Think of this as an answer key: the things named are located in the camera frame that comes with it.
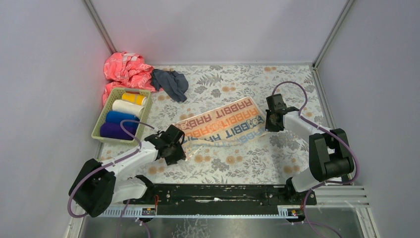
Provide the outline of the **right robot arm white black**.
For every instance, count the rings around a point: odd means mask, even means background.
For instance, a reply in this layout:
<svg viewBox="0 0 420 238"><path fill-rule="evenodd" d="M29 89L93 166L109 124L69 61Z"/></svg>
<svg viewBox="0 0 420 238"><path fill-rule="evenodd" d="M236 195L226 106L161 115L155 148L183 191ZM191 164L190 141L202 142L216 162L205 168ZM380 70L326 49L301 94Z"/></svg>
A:
<svg viewBox="0 0 420 238"><path fill-rule="evenodd" d="M266 101L266 131L289 130L309 145L309 167L286 181L290 194L308 191L354 171L355 162L344 130L323 128L302 118L296 107L285 104L281 94L268 96Z"/></svg>

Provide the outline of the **beige lettered towel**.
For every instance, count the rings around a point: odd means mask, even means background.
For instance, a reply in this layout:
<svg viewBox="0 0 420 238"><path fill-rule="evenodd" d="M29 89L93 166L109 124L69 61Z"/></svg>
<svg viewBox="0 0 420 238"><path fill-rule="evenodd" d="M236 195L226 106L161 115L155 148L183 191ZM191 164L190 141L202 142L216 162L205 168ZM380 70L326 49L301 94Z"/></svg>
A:
<svg viewBox="0 0 420 238"><path fill-rule="evenodd" d="M249 96L174 125L185 133L182 147L187 158L203 146L237 146L267 134L265 114Z"/></svg>

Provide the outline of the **purple towel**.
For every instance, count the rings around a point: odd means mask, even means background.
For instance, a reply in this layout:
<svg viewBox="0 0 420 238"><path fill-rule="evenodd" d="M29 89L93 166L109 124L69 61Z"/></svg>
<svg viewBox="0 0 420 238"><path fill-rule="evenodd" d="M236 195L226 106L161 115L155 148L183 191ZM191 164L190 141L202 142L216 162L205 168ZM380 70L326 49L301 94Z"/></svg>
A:
<svg viewBox="0 0 420 238"><path fill-rule="evenodd" d="M127 134L119 124L106 122L100 127L100 136L120 140L133 140L133 137Z"/></svg>

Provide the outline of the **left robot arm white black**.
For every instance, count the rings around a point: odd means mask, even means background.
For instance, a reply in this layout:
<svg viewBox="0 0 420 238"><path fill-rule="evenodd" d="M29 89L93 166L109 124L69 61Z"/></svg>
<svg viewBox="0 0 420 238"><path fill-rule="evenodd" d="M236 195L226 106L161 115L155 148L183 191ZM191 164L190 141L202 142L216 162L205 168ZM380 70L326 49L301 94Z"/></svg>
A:
<svg viewBox="0 0 420 238"><path fill-rule="evenodd" d="M130 172L161 158L167 165L185 160L185 137L185 132L170 125L144 140L135 137L137 146L116 158L103 162L89 159L69 190L68 214L73 218L97 217L111 204L141 199L154 185L145 176L130 177Z"/></svg>

